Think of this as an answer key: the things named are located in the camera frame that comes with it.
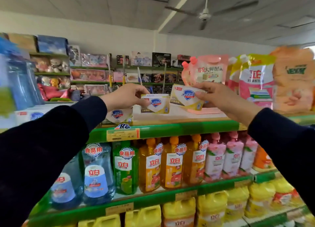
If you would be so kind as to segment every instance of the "blue box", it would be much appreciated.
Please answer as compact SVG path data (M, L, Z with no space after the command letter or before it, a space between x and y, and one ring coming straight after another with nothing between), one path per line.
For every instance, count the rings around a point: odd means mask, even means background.
M66 38L38 35L37 41L39 52L67 55L68 40Z

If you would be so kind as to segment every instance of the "ceiling fan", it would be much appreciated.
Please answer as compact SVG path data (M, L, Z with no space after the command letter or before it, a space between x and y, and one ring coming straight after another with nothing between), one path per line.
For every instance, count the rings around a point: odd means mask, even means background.
M216 12L214 12L212 14L209 14L209 10L207 8L208 0L206 0L206 5L205 5L205 7L203 9L203 12L200 13L200 14L198 14L196 12L191 12L191 11L177 9L177 8L174 8L174 7L171 7L171 6L165 6L165 8L168 9L168 10L174 10L174 11L179 12L179 13L183 13L183 14L187 14L187 15L190 15L190 16L198 17L199 19L202 20L202 22L200 24L200 27L199 27L199 30L204 30L206 25L207 25L207 22L208 22L208 20L210 20L211 16L218 16L218 15L221 15L221 14L227 14L227 13L230 13L230 12L233 12L233 11L236 11L236 10L240 10L240 9L251 7L251 6L257 6L257 5L258 5L258 0L254 0L254 1L251 1L251 2L243 3L243 4L240 4L240 5L236 5L236 6L232 6L230 8L224 9L224 10L219 10L219 11L216 11Z

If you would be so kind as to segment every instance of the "green dish soap bottle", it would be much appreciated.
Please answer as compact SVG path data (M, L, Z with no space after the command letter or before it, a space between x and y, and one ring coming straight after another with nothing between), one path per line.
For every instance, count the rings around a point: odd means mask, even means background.
M113 149L114 176L116 192L132 195L138 187L138 149L131 146L130 141L121 141L121 145Z

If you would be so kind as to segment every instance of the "orange package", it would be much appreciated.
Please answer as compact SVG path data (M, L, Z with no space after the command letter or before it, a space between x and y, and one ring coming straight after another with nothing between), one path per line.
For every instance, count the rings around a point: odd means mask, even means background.
M258 172L266 172L276 169L273 161L260 145L257 148L253 169Z
M314 54L310 49L278 47L273 68L274 110L286 113L309 111L313 103Z

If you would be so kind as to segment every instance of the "dark sleeve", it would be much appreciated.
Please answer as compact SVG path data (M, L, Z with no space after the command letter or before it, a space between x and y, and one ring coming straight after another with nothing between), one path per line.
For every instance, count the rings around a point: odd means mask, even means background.
M104 102L90 97L0 134L0 226L23 224L106 113Z
M313 178L315 169L315 130L264 108L249 125L248 134L261 145L315 214L315 203L311 198L314 189L307 183Z

